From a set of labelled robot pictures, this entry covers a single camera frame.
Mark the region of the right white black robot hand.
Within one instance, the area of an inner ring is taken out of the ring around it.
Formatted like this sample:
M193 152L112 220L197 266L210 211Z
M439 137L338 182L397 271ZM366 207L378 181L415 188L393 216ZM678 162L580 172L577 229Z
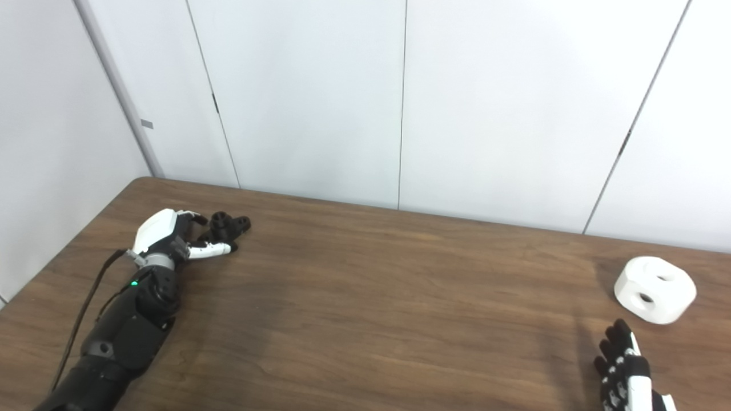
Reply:
M593 366L600 378L602 410L676 410L673 396L653 387L648 360L623 319L605 330Z

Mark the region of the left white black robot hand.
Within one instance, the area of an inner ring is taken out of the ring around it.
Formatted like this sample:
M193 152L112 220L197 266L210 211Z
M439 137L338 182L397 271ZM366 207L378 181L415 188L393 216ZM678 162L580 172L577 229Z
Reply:
M238 249L233 240L187 240L190 224L204 226L209 219L189 210L165 208L139 226L135 244L126 254L136 267L179 268L189 260L209 259L232 254Z

